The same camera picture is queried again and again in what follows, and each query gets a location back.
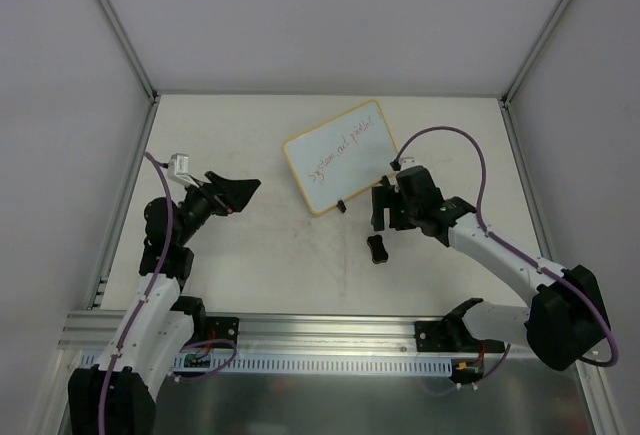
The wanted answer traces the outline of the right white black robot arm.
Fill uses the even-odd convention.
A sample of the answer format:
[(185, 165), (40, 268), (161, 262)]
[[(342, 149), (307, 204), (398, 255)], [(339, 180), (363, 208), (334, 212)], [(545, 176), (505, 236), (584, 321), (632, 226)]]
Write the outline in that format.
[(418, 229), (479, 263), (523, 302), (508, 306), (471, 298), (428, 332), (435, 342), (463, 351), (485, 340), (527, 346), (546, 366), (563, 371), (576, 361), (588, 362), (591, 349), (613, 340), (590, 270), (567, 269), (501, 239), (481, 222), (477, 207), (444, 198), (425, 167), (405, 168), (394, 182), (382, 179), (371, 199), (374, 231)]

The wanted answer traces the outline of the black whiteboard eraser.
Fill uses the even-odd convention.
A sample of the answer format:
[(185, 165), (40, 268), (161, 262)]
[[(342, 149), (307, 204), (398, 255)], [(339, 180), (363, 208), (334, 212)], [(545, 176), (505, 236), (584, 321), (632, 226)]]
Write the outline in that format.
[(383, 237), (380, 234), (369, 236), (366, 242), (371, 253), (373, 264), (378, 265), (388, 262), (389, 254), (385, 248)]

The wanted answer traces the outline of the yellow framed whiteboard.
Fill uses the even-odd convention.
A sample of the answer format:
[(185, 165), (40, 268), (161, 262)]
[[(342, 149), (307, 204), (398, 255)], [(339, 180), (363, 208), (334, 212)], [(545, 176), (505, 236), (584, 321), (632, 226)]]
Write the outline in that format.
[(283, 144), (303, 198), (321, 215), (391, 172), (397, 145), (380, 103), (368, 100)]

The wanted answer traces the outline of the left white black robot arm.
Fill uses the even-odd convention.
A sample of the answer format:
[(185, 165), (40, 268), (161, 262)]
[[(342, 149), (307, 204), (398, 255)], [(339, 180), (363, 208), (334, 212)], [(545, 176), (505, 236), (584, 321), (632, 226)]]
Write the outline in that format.
[(257, 179), (229, 180), (207, 172), (183, 179), (185, 196), (169, 194), (144, 208), (139, 284), (115, 334), (88, 368), (70, 376), (67, 393), (74, 434), (150, 434), (157, 397), (179, 352), (209, 342), (203, 301), (182, 291), (193, 265), (187, 244), (213, 216), (241, 212)]

